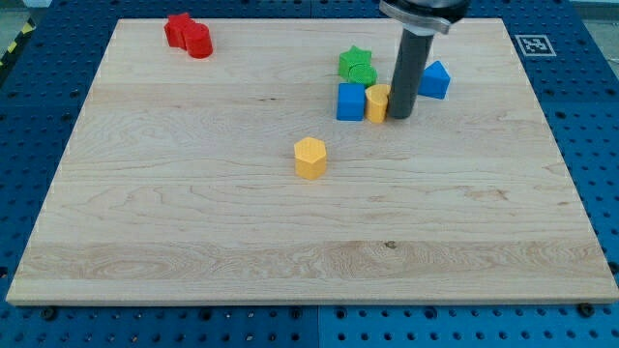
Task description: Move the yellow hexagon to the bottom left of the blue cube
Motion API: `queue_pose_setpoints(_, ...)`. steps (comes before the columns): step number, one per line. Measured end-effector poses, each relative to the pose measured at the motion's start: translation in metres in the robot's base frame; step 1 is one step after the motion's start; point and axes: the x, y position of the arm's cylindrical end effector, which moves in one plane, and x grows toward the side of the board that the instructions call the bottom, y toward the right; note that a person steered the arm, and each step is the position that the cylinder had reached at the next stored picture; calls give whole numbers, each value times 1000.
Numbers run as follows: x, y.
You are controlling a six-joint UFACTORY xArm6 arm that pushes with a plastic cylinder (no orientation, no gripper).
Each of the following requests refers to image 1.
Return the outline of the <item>silver black robot flange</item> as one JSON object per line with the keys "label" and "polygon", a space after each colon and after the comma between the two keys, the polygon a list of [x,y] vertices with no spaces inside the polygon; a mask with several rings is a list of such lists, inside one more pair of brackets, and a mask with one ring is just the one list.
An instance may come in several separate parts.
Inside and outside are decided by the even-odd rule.
{"label": "silver black robot flange", "polygon": [[415,35],[448,34],[463,19],[470,0],[381,0],[379,11]]}

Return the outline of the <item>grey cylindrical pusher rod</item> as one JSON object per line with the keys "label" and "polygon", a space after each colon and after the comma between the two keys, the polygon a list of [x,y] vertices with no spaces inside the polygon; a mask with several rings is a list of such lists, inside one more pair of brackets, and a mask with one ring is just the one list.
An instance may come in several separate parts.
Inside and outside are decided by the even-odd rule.
{"label": "grey cylindrical pusher rod", "polygon": [[414,108],[433,35],[417,35],[403,28],[391,81],[388,115],[394,119],[408,118]]}

